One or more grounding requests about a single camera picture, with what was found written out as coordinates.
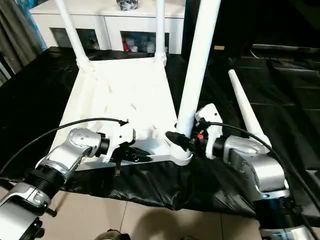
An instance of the object on cabinet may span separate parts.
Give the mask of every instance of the object on cabinet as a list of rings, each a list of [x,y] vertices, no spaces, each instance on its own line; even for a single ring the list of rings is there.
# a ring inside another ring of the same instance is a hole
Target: object on cabinet
[[[121,11],[134,10],[138,8],[138,0],[116,0]]]
[[[128,44],[126,43],[126,38],[124,36],[122,37],[122,44],[123,44],[123,51],[130,52],[130,48],[129,48]]]
[[[146,52],[148,54],[154,54],[155,51],[156,51],[155,43],[153,41],[149,41],[146,46]]]
[[[130,50],[133,53],[137,53],[138,52],[138,47],[137,46],[133,46],[132,48],[130,48]]]
[[[138,51],[140,53],[155,53],[156,49],[156,33],[155,32],[139,32],[139,31],[121,31],[122,43],[126,43],[126,45],[132,49],[133,46],[137,46]],[[164,35],[164,44],[165,44],[165,52],[167,53],[169,48],[169,37],[170,33],[165,33]]]

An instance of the robotic arm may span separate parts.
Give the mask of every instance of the robotic arm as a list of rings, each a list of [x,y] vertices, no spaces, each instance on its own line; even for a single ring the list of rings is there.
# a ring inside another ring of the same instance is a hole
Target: robotic arm
[[[129,123],[121,126],[120,132],[123,134],[105,138],[104,134],[86,128],[71,130],[63,144],[54,148],[23,182],[0,200],[0,240],[39,237],[42,226],[39,217],[84,157],[105,155],[109,161],[116,149],[128,148],[135,142],[135,132]]]
[[[244,176],[247,195],[253,202],[263,240],[312,240],[304,226],[302,209],[296,205],[281,165],[267,155],[269,150],[251,138],[222,135],[222,123],[214,104],[195,115],[195,131],[190,138],[177,132],[166,136],[174,144],[193,153],[205,151],[209,159],[218,157]]]

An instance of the tile floor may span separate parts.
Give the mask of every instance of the tile floor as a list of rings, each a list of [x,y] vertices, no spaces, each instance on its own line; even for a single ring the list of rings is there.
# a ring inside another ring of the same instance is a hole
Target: tile floor
[[[0,198],[7,191],[0,188]],[[45,214],[42,240],[94,240],[109,229],[132,240],[260,240],[258,222],[240,216],[147,207],[132,202],[60,191],[53,199],[55,218]],[[315,229],[320,236],[320,228]]]

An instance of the black plastic sheet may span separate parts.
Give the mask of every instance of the black plastic sheet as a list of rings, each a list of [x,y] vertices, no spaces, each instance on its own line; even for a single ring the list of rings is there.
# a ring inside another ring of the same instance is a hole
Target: black plastic sheet
[[[147,57],[145,53],[92,50],[91,60]],[[245,128],[228,76],[233,67],[273,148],[291,161],[320,200],[320,67],[290,61],[254,58],[213,59],[208,63],[198,108],[214,103],[223,122]],[[168,55],[166,73],[176,112],[187,71],[179,55]],[[3,166],[23,145],[59,125],[78,73],[71,49],[51,47],[0,87],[0,137]],[[225,135],[238,132],[223,129]],[[24,178],[51,146],[54,134],[19,155],[0,176]],[[145,163],[115,169],[79,171],[64,189],[74,193],[132,201],[148,206],[181,208],[254,217],[243,176],[221,162],[195,157],[187,166],[173,162]],[[294,181],[297,202],[314,226],[319,213]]]

